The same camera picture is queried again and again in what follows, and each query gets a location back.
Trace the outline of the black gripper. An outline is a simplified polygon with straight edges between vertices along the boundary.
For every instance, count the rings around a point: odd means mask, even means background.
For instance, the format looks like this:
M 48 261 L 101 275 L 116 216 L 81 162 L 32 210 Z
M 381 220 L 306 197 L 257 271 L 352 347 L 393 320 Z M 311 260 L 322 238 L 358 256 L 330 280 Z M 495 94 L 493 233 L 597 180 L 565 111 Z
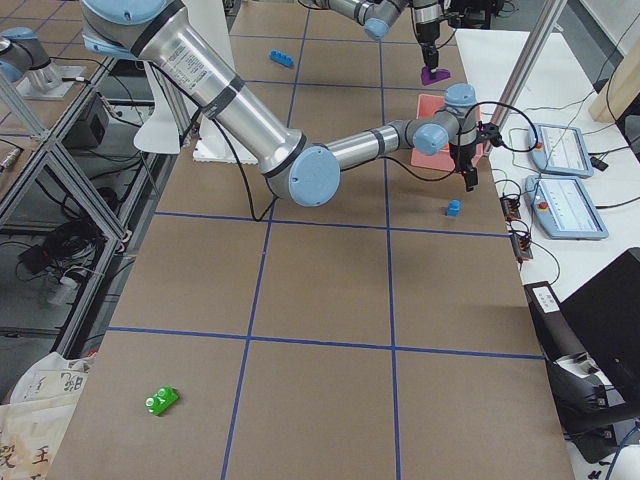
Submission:
M 440 38 L 440 21 L 415 23 L 416 40 L 421 45 L 424 68 L 427 71 L 436 70 L 439 66 L 439 50 L 436 46 Z
M 475 157 L 475 145 L 449 144 L 449 155 L 454 162 L 454 171 L 464 173 L 465 189 L 471 192 L 478 185 L 478 171 L 473 166 Z

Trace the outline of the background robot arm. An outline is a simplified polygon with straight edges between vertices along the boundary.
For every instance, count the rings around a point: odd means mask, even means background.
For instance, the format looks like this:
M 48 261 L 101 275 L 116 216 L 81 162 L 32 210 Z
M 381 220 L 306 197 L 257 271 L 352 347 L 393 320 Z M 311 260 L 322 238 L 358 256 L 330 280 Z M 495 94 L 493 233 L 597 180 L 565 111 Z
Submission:
M 1 74 L 25 99 L 61 100 L 84 71 L 83 66 L 58 65 L 29 28 L 1 32 Z

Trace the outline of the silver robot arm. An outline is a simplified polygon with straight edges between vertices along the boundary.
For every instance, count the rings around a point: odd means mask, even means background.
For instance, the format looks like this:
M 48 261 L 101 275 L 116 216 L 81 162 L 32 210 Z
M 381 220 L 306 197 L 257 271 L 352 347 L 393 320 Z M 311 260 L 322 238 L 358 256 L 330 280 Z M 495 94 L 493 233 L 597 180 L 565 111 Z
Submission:
M 157 67 L 257 160 L 273 194 L 304 207 L 328 202 L 343 169 L 400 149 L 449 150 L 467 190 L 478 183 L 474 88 L 455 84 L 430 118 L 396 120 L 327 144 L 286 127 L 191 25 L 181 1 L 84 1 L 85 45 Z
M 412 14 L 415 40 L 420 46 L 424 67 L 422 73 L 433 80 L 440 73 L 439 50 L 440 24 L 448 20 L 444 1 L 382 0 L 382 1 L 299 1 L 308 9 L 328 10 L 355 21 L 374 41 L 380 42 L 406 9 Z

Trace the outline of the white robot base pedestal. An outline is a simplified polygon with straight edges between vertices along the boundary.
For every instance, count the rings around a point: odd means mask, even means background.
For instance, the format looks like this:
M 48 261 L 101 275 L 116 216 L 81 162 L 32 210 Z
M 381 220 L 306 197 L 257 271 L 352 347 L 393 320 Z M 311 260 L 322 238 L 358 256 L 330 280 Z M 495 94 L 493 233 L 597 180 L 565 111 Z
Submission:
M 197 125 L 192 141 L 194 160 L 198 162 L 232 163 L 231 147 L 213 123 L 199 119 L 197 106 L 174 87 L 148 62 L 143 63 L 151 88 L 154 108 L 134 137 L 134 146 L 144 152 L 178 154 L 189 143 L 192 120 Z

